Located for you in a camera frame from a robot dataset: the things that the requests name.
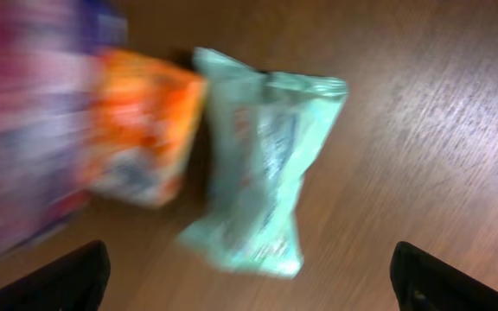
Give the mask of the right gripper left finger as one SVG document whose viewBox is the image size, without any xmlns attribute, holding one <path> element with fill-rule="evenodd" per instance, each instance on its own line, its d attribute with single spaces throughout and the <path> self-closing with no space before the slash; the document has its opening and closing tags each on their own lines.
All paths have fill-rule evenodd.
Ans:
<svg viewBox="0 0 498 311">
<path fill-rule="evenodd" d="M 105 243 L 94 240 L 0 289 L 0 310 L 98 311 L 111 275 Z"/>
</svg>

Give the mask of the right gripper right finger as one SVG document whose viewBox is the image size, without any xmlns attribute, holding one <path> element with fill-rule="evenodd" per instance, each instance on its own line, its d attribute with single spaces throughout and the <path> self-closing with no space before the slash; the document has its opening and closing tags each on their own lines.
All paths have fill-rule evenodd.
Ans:
<svg viewBox="0 0 498 311">
<path fill-rule="evenodd" d="M 395 246 L 390 279 L 403 311 L 498 311 L 498 291 L 406 241 Z"/>
</svg>

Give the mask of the orange pocket tissue pack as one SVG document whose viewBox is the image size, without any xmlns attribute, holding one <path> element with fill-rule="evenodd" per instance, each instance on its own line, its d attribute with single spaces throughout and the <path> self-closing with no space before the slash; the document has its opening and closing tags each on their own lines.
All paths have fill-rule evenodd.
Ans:
<svg viewBox="0 0 498 311">
<path fill-rule="evenodd" d="M 158 208 L 179 193 L 207 81 L 166 60 L 108 48 L 91 104 L 88 188 Z"/>
</svg>

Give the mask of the teal wet wipes pouch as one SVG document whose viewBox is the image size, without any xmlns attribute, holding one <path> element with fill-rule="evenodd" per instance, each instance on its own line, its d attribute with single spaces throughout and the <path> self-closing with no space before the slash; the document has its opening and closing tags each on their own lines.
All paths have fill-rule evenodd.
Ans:
<svg viewBox="0 0 498 311">
<path fill-rule="evenodd" d="M 228 272 L 292 278 L 303 266 L 296 206 L 307 169 L 348 97 L 338 78 L 260 72 L 194 51 L 208 82 L 213 172 L 207 213 L 180 242 Z"/>
</svg>

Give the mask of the red purple tissue pack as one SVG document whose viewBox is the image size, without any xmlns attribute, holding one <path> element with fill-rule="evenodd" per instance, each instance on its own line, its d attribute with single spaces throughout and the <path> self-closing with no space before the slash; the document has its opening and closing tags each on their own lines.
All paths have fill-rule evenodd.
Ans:
<svg viewBox="0 0 498 311">
<path fill-rule="evenodd" d="M 99 55 L 126 33 L 111 1 L 0 0 L 0 256 L 84 206 Z"/>
</svg>

